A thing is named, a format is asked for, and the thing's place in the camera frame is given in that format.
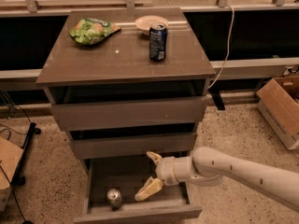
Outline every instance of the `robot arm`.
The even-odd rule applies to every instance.
[[[163,185],[188,182],[213,186],[225,175],[299,213],[299,174],[295,172],[241,160],[209,147],[199,147],[192,156],[183,158],[162,158],[153,152],[147,155],[156,164],[157,178],[147,181],[136,194],[137,201],[145,200]]]

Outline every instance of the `white bowl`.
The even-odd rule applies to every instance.
[[[164,23],[166,27],[168,26],[168,20],[158,16],[141,17],[135,21],[135,25],[143,32],[144,35],[149,35],[151,25],[156,22],[161,22]]]

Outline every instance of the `snack bag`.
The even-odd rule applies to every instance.
[[[93,45],[120,29],[112,22],[88,18],[81,19],[76,27],[69,30],[69,34],[79,44]]]

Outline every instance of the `dark blue can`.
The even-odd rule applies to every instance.
[[[149,57],[155,61],[166,57],[166,41],[168,30],[164,23],[153,23],[149,29]]]

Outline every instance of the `dresser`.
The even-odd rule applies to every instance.
[[[149,38],[135,27],[146,15],[169,21],[166,58],[149,57]],[[101,44],[81,46],[68,34],[82,18],[117,23],[121,30]],[[179,8],[72,12],[36,84],[82,163],[88,187],[75,223],[151,223],[198,217],[186,185],[165,187],[144,202],[135,194],[152,175],[147,151],[185,156],[206,110],[214,70]],[[112,211],[107,192],[118,189],[122,207]]]

